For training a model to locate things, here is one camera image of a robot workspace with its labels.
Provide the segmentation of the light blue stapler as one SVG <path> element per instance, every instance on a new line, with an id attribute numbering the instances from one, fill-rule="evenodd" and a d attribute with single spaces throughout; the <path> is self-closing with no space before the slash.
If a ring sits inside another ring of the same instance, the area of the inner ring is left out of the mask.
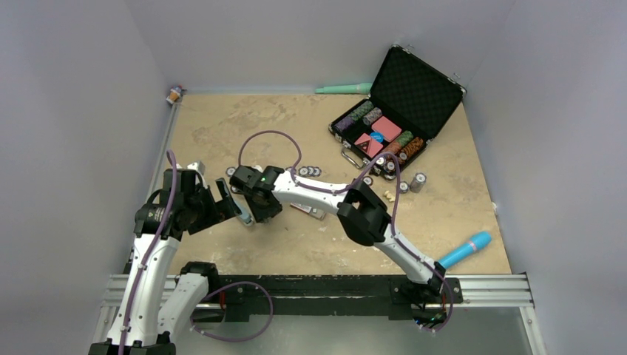
<path id="1" fill-rule="evenodd" d="M 244 203 L 241 203 L 238 200 L 235 200 L 235 204 L 237 208 L 240 210 L 240 214 L 238 218 L 242 222 L 242 224 L 247 227 L 252 226 L 254 224 L 254 218 L 251 212 L 249 211 L 248 207 Z"/>

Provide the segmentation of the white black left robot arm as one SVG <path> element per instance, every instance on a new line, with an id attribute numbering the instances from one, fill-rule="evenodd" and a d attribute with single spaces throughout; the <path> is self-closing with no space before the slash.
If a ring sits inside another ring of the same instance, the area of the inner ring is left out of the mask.
<path id="1" fill-rule="evenodd" d="M 167 169 L 163 186 L 135 214 L 135 241 L 127 285 L 103 342 L 90 354 L 175 354 L 198 303 L 220 295 L 215 264 L 188 262 L 174 291 L 164 296 L 168 271 L 184 233 L 195 234 L 240 215 L 226 181 L 215 200 L 197 164 Z"/>

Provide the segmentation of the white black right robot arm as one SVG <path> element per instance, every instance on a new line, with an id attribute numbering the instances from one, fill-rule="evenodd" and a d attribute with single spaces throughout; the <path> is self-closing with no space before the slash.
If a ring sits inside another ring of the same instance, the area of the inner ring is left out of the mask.
<path id="1" fill-rule="evenodd" d="M 401 232 L 395 213 L 362 180 L 324 183 L 268 166 L 259 171 L 238 166 L 230 184 L 245 198 L 256 220 L 266 221 L 295 203 L 332 214 L 353 242 L 375 247 L 392 260 L 415 285 L 417 295 L 432 301 L 444 291 L 444 267 L 419 251 Z"/>

